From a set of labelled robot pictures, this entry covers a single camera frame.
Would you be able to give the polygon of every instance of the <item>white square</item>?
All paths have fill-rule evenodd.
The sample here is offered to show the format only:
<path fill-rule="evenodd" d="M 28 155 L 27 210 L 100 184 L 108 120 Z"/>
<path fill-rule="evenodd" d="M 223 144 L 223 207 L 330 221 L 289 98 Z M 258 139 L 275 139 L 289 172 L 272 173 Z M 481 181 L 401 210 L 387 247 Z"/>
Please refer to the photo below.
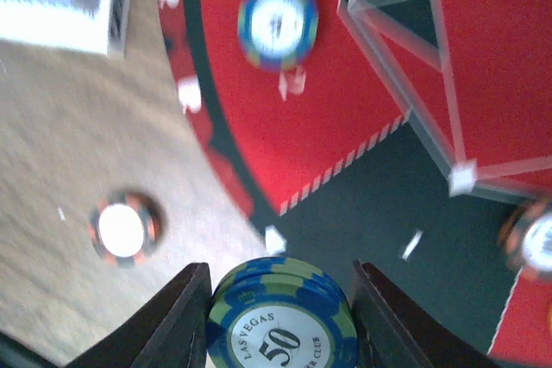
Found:
<path fill-rule="evenodd" d="M 470 160 L 453 165 L 448 175 L 448 193 L 451 197 L 469 194 L 477 182 L 477 162 Z"/>

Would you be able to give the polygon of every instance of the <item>orange poker chip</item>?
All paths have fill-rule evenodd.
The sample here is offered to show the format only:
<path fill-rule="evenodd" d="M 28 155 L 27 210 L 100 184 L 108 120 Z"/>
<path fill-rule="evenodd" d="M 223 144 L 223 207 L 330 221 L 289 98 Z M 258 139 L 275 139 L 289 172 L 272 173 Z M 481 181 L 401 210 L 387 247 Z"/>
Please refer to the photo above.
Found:
<path fill-rule="evenodd" d="M 101 258 L 114 265 L 135 265 L 154 251 L 160 237 L 160 217 L 148 197 L 122 192 L 92 211 L 89 232 Z"/>
<path fill-rule="evenodd" d="M 507 264 L 529 280 L 552 281 L 552 203 L 519 206 L 499 232 Z"/>

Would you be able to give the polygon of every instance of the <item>casino chip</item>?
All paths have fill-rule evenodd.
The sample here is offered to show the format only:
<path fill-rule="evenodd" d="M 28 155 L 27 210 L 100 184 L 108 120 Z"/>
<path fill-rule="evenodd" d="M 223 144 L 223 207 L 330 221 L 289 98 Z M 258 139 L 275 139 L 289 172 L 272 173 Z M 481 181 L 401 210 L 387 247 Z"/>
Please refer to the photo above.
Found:
<path fill-rule="evenodd" d="M 518 207 L 500 229 L 499 244 L 514 271 L 529 280 L 552 280 L 552 203 Z"/>
<path fill-rule="evenodd" d="M 217 286 L 207 322 L 217 368 L 353 368 L 357 337 L 347 298 L 316 267 L 262 258 Z"/>
<path fill-rule="evenodd" d="M 89 232 L 97 254 L 116 265 L 144 260 L 160 236 L 160 218 L 148 197 L 124 192 L 92 211 Z"/>
<path fill-rule="evenodd" d="M 303 62 L 317 36 L 316 0 L 243 0 L 238 38 L 246 59 L 267 71 L 286 71 Z"/>

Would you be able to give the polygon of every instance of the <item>white chip center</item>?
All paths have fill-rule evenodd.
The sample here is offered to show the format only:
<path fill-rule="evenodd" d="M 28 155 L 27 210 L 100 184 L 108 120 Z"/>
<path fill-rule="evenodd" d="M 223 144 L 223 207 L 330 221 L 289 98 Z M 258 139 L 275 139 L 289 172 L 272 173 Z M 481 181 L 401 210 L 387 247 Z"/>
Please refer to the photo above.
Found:
<path fill-rule="evenodd" d="M 144 244 L 144 227 L 134 209 L 126 204 L 111 204 L 98 222 L 100 239 L 105 248 L 120 258 L 137 254 Z"/>
<path fill-rule="evenodd" d="M 286 306 L 262 306 L 244 314 L 232 329 L 231 344 L 245 368 L 324 367 L 331 354 L 320 323 Z"/>
<path fill-rule="evenodd" d="M 303 31 L 301 0 L 257 0 L 251 14 L 251 41 L 260 53 L 271 58 L 293 53 Z"/>
<path fill-rule="evenodd" d="M 552 213 L 531 225 L 524 237 L 523 255 L 532 267 L 552 271 Z"/>

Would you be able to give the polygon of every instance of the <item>wood grain surface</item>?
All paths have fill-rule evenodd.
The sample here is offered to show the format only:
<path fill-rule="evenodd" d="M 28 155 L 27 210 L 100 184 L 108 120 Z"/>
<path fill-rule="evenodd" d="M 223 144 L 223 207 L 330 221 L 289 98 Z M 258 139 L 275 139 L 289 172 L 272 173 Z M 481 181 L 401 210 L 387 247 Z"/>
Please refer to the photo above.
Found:
<path fill-rule="evenodd" d="M 208 262 L 215 286 L 264 255 L 182 115 L 157 0 L 132 0 L 125 60 L 7 43 L 0 60 L 4 332 L 64 364 L 189 262 Z M 122 187 L 144 189 L 167 218 L 159 249 L 134 269 L 99 259 L 86 232 L 94 204 Z"/>

